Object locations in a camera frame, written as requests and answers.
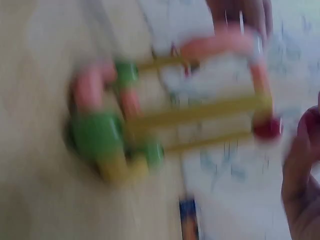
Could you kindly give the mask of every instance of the toy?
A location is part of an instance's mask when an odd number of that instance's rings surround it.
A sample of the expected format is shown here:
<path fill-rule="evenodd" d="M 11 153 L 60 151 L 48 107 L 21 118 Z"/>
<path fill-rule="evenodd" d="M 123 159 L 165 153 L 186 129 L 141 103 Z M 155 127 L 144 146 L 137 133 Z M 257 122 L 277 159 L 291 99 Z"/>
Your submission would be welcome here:
<path fill-rule="evenodd" d="M 255 94 L 218 100 L 185 109 L 169 109 L 142 114 L 135 83 L 139 74 L 168 65 L 197 63 L 227 51 L 244 55 L 249 62 Z M 105 85 L 116 93 L 125 121 L 103 104 Z M 252 30 L 244 33 L 239 25 L 215 26 L 215 36 L 194 39 L 180 48 L 180 55 L 150 62 L 101 63 L 80 73 L 72 86 L 76 111 L 70 120 L 71 135 L 77 152 L 97 163 L 104 179 L 122 183 L 143 176 L 164 160 L 164 154 L 181 153 L 193 148 L 250 138 L 273 140 L 281 135 L 280 119 L 273 117 L 266 64 L 261 40 Z M 154 128 L 229 116 L 254 110 L 252 131 L 235 132 L 197 142 L 178 143 L 163 148 Z"/>

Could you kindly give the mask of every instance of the blue ink marking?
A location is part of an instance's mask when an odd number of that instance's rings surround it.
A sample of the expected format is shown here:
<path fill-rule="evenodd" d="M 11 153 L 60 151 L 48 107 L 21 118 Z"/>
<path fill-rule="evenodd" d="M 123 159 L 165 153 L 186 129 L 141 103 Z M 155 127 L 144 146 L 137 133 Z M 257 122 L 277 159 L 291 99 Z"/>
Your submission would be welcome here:
<path fill-rule="evenodd" d="M 281 36 L 285 43 L 285 55 L 290 61 L 298 61 L 301 58 L 302 51 L 295 40 L 286 32 L 284 22 L 281 23 Z"/>
<path fill-rule="evenodd" d="M 242 182 L 244 182 L 247 178 L 246 171 L 236 164 L 231 165 L 231 176 Z"/>
<path fill-rule="evenodd" d="M 318 76 L 320 73 L 320 60 L 318 60 L 315 63 L 309 63 L 308 64 L 309 73 L 311 76 Z"/>
<path fill-rule="evenodd" d="M 311 29 L 312 29 L 312 24 L 311 22 L 307 21 L 306 16 L 301 16 L 301 20 L 302 20 L 302 30 L 305 34 L 308 34 Z"/>
<path fill-rule="evenodd" d="M 236 144 L 232 144 L 230 142 L 225 143 L 223 148 L 224 148 L 224 155 L 222 157 L 221 167 L 218 168 L 217 174 L 214 174 L 212 176 L 211 192 L 213 192 L 216 183 L 226 172 L 228 167 L 231 165 L 231 162 L 235 159 L 237 149 L 238 149 L 238 142 Z"/>
<path fill-rule="evenodd" d="M 201 151 L 200 153 L 200 166 L 203 171 L 209 171 L 213 175 L 218 173 L 218 165 L 212 162 L 211 156 L 207 151 Z"/>

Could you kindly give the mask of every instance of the yellow plastic rod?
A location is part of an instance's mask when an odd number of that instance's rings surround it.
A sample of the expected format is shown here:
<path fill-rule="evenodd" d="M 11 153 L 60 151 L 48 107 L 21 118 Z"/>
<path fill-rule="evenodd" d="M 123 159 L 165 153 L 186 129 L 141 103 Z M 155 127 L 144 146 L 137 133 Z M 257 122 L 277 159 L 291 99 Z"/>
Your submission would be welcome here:
<path fill-rule="evenodd" d="M 126 122 L 126 129 L 132 134 L 141 131 L 143 132 L 147 128 L 176 126 L 179 124 L 247 112 L 258 108 L 261 108 L 262 111 L 265 110 L 269 112 L 272 108 L 271 97 L 252 95 L 181 109 L 169 109 L 165 112 L 130 118 Z"/>
<path fill-rule="evenodd" d="M 164 149 L 166 154 L 181 154 L 185 151 L 201 148 L 201 147 L 208 147 L 216 144 L 221 144 L 229 141 L 237 141 L 237 140 L 244 140 L 249 139 L 253 136 L 252 132 L 237 132 L 231 133 L 223 136 L 218 136 L 216 138 L 210 138 L 195 142 L 188 142 L 188 143 L 181 143 L 177 145 L 168 146 Z"/>
<path fill-rule="evenodd" d="M 187 64 L 189 62 L 190 61 L 182 58 L 181 56 L 161 56 L 154 60 L 150 60 L 148 62 L 138 63 L 137 67 L 138 67 L 139 73 L 141 73 L 141 72 L 160 69 L 169 65 L 181 65 L 181 64 Z"/>

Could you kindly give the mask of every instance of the red bead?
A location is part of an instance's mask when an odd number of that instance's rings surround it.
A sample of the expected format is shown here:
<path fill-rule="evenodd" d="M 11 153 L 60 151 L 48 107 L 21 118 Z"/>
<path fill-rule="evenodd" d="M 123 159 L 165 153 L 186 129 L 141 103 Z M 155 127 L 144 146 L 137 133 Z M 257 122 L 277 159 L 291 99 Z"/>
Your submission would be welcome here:
<path fill-rule="evenodd" d="M 262 141 L 270 141 L 282 135 L 284 126 L 281 118 L 271 118 L 264 123 L 253 126 L 253 134 Z"/>

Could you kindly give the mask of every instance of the pink plastic piece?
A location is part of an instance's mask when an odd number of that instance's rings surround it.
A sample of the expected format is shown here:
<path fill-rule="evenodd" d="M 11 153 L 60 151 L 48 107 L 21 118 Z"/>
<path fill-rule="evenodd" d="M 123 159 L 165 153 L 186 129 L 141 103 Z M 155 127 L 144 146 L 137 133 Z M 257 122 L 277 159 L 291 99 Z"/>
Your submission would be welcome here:
<path fill-rule="evenodd" d="M 85 69 L 73 85 L 75 105 L 79 112 L 103 109 L 103 91 L 107 83 L 116 80 L 113 63 L 96 64 Z"/>
<path fill-rule="evenodd" d="M 126 118 L 141 115 L 139 98 L 134 88 L 124 89 L 120 92 L 120 101 Z"/>
<path fill-rule="evenodd" d="M 196 38 L 180 48 L 180 54 L 189 61 L 202 61 L 208 57 L 232 52 L 249 57 L 254 90 L 270 93 L 266 62 L 257 43 L 257 36 L 246 26 L 242 33 L 239 24 L 218 23 L 214 25 L 215 35 Z"/>
<path fill-rule="evenodd" d="M 196 38 L 180 48 L 180 54 L 187 60 L 202 61 L 224 52 L 251 55 L 254 49 L 253 32 L 245 27 L 242 34 L 239 24 L 215 24 L 214 36 Z"/>
<path fill-rule="evenodd" d="M 253 134 L 262 141 L 271 141 L 280 137 L 283 129 L 281 118 L 270 118 L 264 123 L 253 126 Z"/>

